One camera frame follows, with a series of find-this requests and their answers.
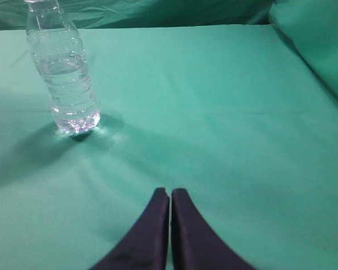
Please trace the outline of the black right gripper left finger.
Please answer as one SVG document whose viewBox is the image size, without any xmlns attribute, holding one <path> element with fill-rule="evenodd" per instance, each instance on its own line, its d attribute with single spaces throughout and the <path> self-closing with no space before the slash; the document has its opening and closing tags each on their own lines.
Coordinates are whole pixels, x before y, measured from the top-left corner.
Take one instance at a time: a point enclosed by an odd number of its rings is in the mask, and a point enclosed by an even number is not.
<svg viewBox="0 0 338 270">
<path fill-rule="evenodd" d="M 141 216 L 120 242 L 92 269 L 165 269 L 167 262 L 170 198 L 156 188 Z"/>
</svg>

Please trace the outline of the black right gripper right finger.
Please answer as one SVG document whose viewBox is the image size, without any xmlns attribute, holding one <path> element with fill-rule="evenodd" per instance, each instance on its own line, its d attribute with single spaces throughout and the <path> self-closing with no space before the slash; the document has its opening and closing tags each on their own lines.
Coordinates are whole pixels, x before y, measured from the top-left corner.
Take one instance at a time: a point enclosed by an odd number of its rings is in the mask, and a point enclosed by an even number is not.
<svg viewBox="0 0 338 270">
<path fill-rule="evenodd" d="M 186 189 L 172 191 L 171 211 L 174 269 L 254 269 L 215 233 Z"/>
</svg>

